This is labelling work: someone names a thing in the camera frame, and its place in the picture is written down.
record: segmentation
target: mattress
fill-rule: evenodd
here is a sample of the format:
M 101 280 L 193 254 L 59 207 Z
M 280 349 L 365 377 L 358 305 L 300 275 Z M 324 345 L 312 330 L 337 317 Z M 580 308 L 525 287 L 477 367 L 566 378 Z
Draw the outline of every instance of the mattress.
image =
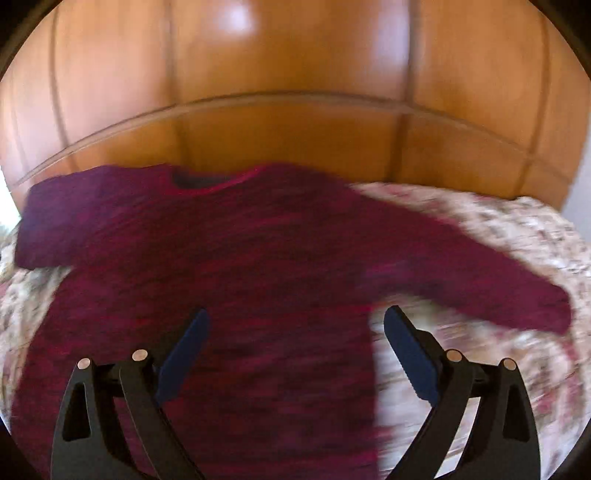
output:
M 452 223 L 479 242 L 522 262 L 563 287 L 570 296 L 573 323 L 562 336 L 511 330 L 464 317 L 427 299 L 393 293 L 369 318 L 376 368 L 376 431 L 379 468 L 386 476 L 399 461 L 428 415 L 391 350 L 382 327 L 384 310 L 398 304 L 443 348 L 461 350 L 469 360 L 497 364 L 517 360 L 532 402 L 542 462 L 548 478 L 579 438 L 591 417 L 591 254 L 573 225 L 542 203 L 514 201 L 431 187 L 371 183 L 359 192 L 395 202 Z M 9 426 L 27 349 L 68 268 L 15 268 L 18 232 L 4 242 L 0 259 L 0 413 Z M 451 471 L 467 441 L 478 399 L 470 401 L 440 474 Z

